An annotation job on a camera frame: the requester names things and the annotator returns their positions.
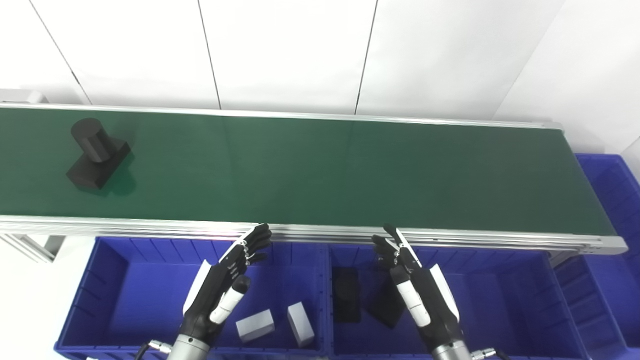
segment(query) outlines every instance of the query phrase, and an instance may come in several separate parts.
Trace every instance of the blue storage crate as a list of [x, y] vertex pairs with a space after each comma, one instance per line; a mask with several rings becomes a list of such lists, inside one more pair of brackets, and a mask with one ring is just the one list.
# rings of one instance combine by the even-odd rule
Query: blue storage crate
[[[543, 252], [415, 247], [423, 266], [438, 263], [460, 310], [471, 351], [495, 347], [512, 359], [584, 359], [568, 306]], [[430, 358], [405, 311], [391, 330], [364, 308], [387, 272], [368, 245], [332, 245], [332, 266], [358, 270], [362, 321], [333, 324], [333, 357]]]
[[[69, 359], [133, 359], [140, 344], [173, 343], [200, 263], [218, 261], [230, 242], [97, 238], [55, 350]], [[252, 286], [227, 319], [211, 359], [311, 359], [328, 353], [326, 245], [274, 243], [246, 272]], [[302, 301], [313, 344], [298, 348], [287, 307]], [[270, 309], [275, 332], [243, 344], [235, 322]], [[144, 359], [165, 359], [149, 350]]]
[[564, 295], [593, 359], [640, 358], [640, 186], [622, 158], [577, 159], [629, 250], [569, 259], [556, 268]]

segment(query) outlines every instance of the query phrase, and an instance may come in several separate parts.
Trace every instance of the cable connector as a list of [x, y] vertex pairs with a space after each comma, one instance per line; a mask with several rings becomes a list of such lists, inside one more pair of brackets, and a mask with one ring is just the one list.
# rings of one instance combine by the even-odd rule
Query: cable connector
[[487, 357], [495, 355], [495, 349], [490, 347], [482, 350], [477, 350], [471, 353], [471, 360], [484, 360]]
[[163, 354], [169, 354], [171, 352], [172, 346], [167, 343], [162, 343], [157, 340], [149, 341], [149, 347], [160, 351]]

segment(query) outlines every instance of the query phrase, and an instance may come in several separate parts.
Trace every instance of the black cylinder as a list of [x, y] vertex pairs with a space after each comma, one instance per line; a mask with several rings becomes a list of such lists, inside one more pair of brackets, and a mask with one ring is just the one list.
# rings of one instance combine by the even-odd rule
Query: black cylinder
[[107, 161], [116, 152], [115, 145], [98, 119], [88, 117], [76, 122], [71, 127], [71, 135], [94, 163]]

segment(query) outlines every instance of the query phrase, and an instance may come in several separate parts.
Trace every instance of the white wall panel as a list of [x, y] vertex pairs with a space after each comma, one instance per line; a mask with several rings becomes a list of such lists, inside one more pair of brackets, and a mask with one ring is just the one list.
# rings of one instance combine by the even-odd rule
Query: white wall panel
[[94, 104], [217, 108], [197, 0], [33, 0]]
[[375, 0], [200, 0], [223, 109], [353, 113]]
[[564, 0], [380, 0], [358, 114], [491, 119]]
[[639, 99], [640, 3], [567, 0], [494, 119], [553, 120], [575, 151], [620, 153]]
[[0, 1], [0, 88], [42, 92], [49, 102], [88, 103], [28, 0]]
[[640, 137], [622, 152], [622, 158], [640, 182]]

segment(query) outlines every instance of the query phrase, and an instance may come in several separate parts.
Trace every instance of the robotic hand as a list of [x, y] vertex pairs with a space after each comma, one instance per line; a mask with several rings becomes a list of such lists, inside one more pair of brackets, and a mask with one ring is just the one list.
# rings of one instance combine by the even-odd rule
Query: robotic hand
[[374, 235], [378, 263], [388, 268], [391, 278], [418, 326], [422, 341], [435, 360], [482, 360], [493, 355], [508, 357], [499, 350], [487, 348], [470, 353], [460, 329], [460, 312], [449, 285], [436, 264], [422, 267], [411, 245], [400, 230], [385, 224], [392, 240]]
[[261, 224], [238, 238], [218, 264], [205, 260], [182, 308], [184, 319], [173, 346], [152, 340], [143, 344], [134, 359], [141, 359], [151, 347], [169, 353], [167, 360], [205, 360], [225, 320], [249, 289], [251, 280], [244, 275], [247, 266], [266, 259], [267, 254], [256, 251], [269, 245], [271, 230]]

